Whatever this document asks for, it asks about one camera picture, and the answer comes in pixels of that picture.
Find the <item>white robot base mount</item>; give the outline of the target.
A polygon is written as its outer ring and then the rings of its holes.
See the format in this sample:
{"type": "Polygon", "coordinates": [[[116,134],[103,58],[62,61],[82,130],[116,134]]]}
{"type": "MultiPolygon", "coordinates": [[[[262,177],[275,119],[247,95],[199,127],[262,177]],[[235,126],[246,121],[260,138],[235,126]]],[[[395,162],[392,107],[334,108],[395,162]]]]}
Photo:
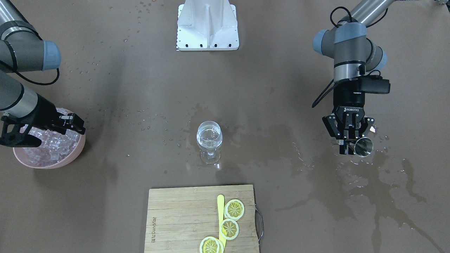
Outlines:
{"type": "Polygon", "coordinates": [[[186,0],[177,14],[176,50],[238,50],[237,10],[228,0],[186,0]]]}

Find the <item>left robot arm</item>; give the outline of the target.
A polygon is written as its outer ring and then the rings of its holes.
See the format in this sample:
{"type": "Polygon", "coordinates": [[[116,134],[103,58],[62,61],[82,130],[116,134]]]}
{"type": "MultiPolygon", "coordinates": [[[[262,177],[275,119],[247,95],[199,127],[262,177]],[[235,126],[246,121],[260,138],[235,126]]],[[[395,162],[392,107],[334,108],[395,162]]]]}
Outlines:
{"type": "Polygon", "coordinates": [[[392,0],[362,0],[339,21],[330,18],[333,28],[319,31],[313,48],[333,59],[333,79],[313,102],[317,106],[333,93],[333,109],[322,121],[328,134],[339,143],[339,153],[367,157],[373,150],[368,138],[374,118],[365,115],[367,93],[384,95],[391,84],[381,76],[387,53],[367,37],[367,29],[387,14],[392,0]]]}

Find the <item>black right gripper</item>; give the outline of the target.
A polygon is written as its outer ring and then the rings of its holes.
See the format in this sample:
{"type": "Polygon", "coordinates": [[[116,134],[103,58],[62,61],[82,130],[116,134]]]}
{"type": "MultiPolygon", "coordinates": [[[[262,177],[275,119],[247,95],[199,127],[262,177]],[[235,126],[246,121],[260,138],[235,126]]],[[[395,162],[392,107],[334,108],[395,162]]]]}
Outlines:
{"type": "Polygon", "coordinates": [[[37,95],[37,104],[35,109],[27,116],[33,117],[33,127],[41,130],[56,131],[60,134],[66,135],[69,131],[84,135],[86,128],[84,128],[84,120],[77,114],[69,113],[63,115],[59,113],[55,105],[42,97],[37,95]]]}

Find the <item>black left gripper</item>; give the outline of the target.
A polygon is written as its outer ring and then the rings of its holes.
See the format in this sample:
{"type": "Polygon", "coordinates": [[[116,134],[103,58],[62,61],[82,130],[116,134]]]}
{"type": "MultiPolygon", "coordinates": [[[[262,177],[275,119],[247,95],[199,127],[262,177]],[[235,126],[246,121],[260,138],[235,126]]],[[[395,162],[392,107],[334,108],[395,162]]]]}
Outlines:
{"type": "Polygon", "coordinates": [[[328,134],[339,143],[339,154],[352,155],[349,144],[366,137],[374,118],[364,111],[365,93],[355,82],[341,82],[333,88],[333,110],[322,122],[328,134]]]}

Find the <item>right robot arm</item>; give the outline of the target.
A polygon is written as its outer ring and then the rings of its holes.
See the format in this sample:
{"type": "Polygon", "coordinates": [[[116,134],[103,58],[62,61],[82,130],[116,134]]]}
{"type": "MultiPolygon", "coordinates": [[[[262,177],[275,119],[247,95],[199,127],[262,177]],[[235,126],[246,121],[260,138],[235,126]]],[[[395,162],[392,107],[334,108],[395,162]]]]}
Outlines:
{"type": "Polygon", "coordinates": [[[24,72],[56,70],[60,76],[61,53],[58,46],[41,38],[35,27],[10,0],[1,1],[1,112],[5,123],[28,125],[65,134],[67,130],[85,134],[84,121],[74,113],[64,115],[53,103],[8,76],[14,73],[25,81],[45,85],[24,77],[24,72]]]}

